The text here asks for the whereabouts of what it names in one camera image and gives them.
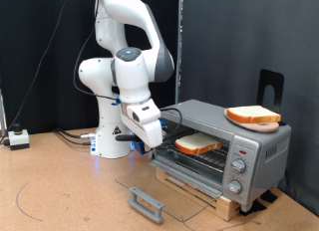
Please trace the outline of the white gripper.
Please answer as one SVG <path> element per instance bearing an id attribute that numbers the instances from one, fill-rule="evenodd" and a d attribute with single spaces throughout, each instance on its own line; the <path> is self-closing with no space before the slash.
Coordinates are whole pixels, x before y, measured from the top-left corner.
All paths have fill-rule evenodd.
<path id="1" fill-rule="evenodd" d="M 162 143 L 160 109 L 152 99 L 139 104 L 122 103 L 122 121 L 149 148 Z"/>

